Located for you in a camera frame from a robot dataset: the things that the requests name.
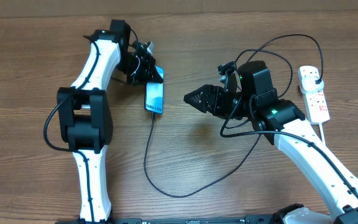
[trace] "wooden surface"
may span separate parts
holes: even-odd
[[[82,35],[107,29],[111,19],[0,19],[0,223],[53,223],[78,217],[81,200],[73,156],[47,147],[42,128],[56,105],[58,88],[70,86],[86,62],[90,47]],[[223,120],[186,105],[183,95],[207,83],[219,85],[217,66],[234,60],[241,50],[292,33],[311,35],[321,44],[331,114],[324,125],[327,145],[358,176],[358,11],[120,19],[141,41],[155,42],[154,56],[166,72],[165,111],[156,121],[147,164],[150,178],[161,189],[187,194],[240,163],[256,136],[221,138]],[[291,61],[294,81],[285,98],[304,111],[296,70],[302,65],[320,67],[316,46],[294,37],[278,40],[269,49]],[[255,59],[266,61],[281,93],[290,77],[288,65],[270,55]],[[123,78],[119,72],[115,76]],[[221,183],[183,199],[158,193],[142,167],[151,122],[143,109],[144,87],[111,82],[108,100],[114,133],[107,178],[116,218],[241,217],[272,213],[296,202],[327,212],[292,161],[264,138],[244,165]],[[57,120],[49,128],[56,144],[61,142]]]
[[[358,10],[358,0],[0,0],[0,18]]]

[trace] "robotic hand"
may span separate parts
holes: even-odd
[[[204,85],[185,95],[184,101],[201,112],[226,119],[222,137],[264,134],[298,166],[330,213],[323,215],[294,204],[267,219],[246,216],[246,223],[358,223],[358,178],[321,142],[305,115],[291,101],[278,99],[265,62],[247,62],[238,69],[231,62],[218,70],[224,88]],[[239,75],[240,92],[236,92],[234,71]],[[223,134],[230,119],[243,117],[252,122],[255,131]]]
[[[96,30],[91,36],[85,36],[91,41],[85,67],[71,88],[58,90],[58,105],[45,123],[46,143],[56,150],[73,152],[80,175],[81,213],[78,220],[70,223],[112,223],[105,159],[112,139],[106,89],[114,68],[127,75],[127,84],[163,83],[163,70],[155,65],[152,56],[154,44],[141,44],[136,40],[132,44],[136,50],[130,53],[130,33],[131,27],[125,21],[113,20],[109,30]],[[74,114],[74,110],[80,109],[89,109],[91,114]],[[68,149],[54,146],[47,137],[49,121],[56,111]]]

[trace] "plug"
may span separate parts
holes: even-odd
[[[309,94],[321,91],[324,88],[324,81],[317,82],[320,79],[318,69],[313,66],[305,65],[299,68],[298,78],[301,92]]]

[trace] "smartphone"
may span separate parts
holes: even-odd
[[[161,78],[164,78],[164,69],[155,66]],[[146,94],[144,109],[154,113],[162,114],[164,98],[164,83],[148,82],[146,84]]]

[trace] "power strip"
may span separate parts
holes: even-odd
[[[322,124],[330,119],[327,107],[327,101],[324,96],[323,86],[316,85],[314,82],[305,80],[315,80],[319,78],[319,72],[316,67],[302,66],[298,69],[298,78],[300,89],[305,102],[306,114],[311,124],[318,124],[320,128],[321,140],[325,143]]]

